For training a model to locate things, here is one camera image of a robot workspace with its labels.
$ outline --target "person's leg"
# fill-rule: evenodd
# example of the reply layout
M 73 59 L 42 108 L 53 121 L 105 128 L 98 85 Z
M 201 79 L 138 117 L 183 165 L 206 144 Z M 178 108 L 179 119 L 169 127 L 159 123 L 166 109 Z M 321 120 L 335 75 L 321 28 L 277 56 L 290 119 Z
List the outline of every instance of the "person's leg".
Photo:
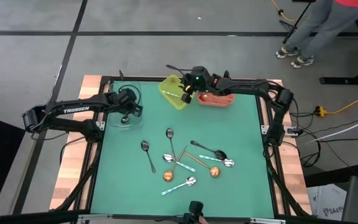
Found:
M 309 37 L 310 33 L 323 24 L 329 16 L 334 0 L 317 0 L 313 3 L 312 11 L 306 20 L 300 24 L 297 30 L 287 40 L 284 48 L 287 50 L 299 47 Z
M 331 13 L 326 22 L 321 26 L 318 34 L 312 39 L 306 49 L 302 51 L 301 56 L 291 64 L 295 68 L 301 67 L 305 62 L 307 65 L 312 64 L 314 54 L 334 40 L 338 33 L 351 25 L 356 19 L 358 19 L 358 7 L 347 7 L 334 2 Z
M 310 13 L 305 18 L 305 21 L 303 21 L 296 31 L 294 31 L 284 47 L 276 52 L 276 56 L 278 58 L 285 58 L 286 56 L 298 55 L 298 48 L 301 42 L 328 18 L 333 1 L 334 0 L 318 0 L 313 3 L 309 9 Z

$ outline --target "yellow connector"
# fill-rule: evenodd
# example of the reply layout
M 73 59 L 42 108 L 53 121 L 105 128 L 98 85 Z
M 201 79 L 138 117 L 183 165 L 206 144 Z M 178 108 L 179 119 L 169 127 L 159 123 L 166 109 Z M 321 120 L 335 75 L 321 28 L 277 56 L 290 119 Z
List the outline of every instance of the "yellow connector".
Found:
M 314 111 L 317 116 L 320 118 L 324 117 L 324 115 L 328 114 L 326 110 L 322 106 L 316 106 L 316 110 Z

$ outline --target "white cable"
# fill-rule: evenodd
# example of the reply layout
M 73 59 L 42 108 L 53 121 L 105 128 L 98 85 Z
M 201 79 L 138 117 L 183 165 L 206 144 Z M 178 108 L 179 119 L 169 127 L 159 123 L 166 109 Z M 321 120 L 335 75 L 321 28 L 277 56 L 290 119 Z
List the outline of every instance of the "white cable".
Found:
M 356 127 L 358 127 L 358 124 L 353 125 L 353 126 L 351 126 L 350 128 L 347 128 L 347 129 L 345 129 L 345 130 L 338 131 L 338 132 L 336 132 L 336 133 L 334 133 L 334 134 L 329 134 L 329 135 L 327 135 L 327 136 L 324 136 L 324 137 L 321 137 L 321 138 L 318 138 L 318 139 L 311 140 L 311 141 L 309 141 L 309 142 L 307 142 L 307 143 L 319 141 L 319 140 L 322 140 L 322 139 L 324 139 L 324 138 L 329 138 L 329 137 L 331 137 L 331 136 L 335 136 L 335 135 L 337 135 L 337 134 L 344 133 L 344 132 L 346 132 L 346 131 L 348 131 L 348 130 L 350 130 L 350 129 L 356 128 Z

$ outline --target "green mat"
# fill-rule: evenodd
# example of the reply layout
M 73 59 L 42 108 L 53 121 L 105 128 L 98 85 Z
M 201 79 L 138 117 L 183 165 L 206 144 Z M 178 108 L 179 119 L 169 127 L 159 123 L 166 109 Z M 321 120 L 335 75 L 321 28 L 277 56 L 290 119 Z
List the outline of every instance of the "green mat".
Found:
M 142 127 L 122 129 L 106 125 L 91 213 L 182 215 L 188 212 L 190 202 L 197 200 L 204 203 L 205 217 L 273 218 L 255 97 L 236 95 L 227 108 L 199 105 L 194 99 L 185 109 L 176 110 L 160 94 L 157 82 L 139 83 L 144 106 Z M 117 90 L 120 82 L 114 84 Z M 223 150 L 234 160 L 234 167 L 200 159 L 210 167 L 220 168 L 221 176 L 215 179 L 207 168 L 183 155 L 181 162 L 196 172 L 177 166 L 173 181 L 164 182 L 163 173 L 173 165 L 162 159 L 164 153 L 171 151 L 165 136 L 167 128 L 175 133 L 172 141 L 177 156 L 188 145 L 186 151 L 195 157 L 213 157 L 212 152 L 192 146 L 190 141 L 195 140 L 211 149 Z M 142 140 L 150 144 L 155 174 L 140 148 Z M 191 176 L 196 177 L 196 184 L 161 196 L 161 192 Z

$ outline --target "red shirt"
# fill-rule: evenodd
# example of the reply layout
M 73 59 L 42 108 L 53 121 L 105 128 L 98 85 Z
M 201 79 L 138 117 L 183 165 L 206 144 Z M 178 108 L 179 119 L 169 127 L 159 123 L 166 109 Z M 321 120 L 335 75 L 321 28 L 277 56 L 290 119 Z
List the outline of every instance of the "red shirt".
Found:
M 358 0 L 335 0 L 339 4 L 349 7 L 358 7 Z

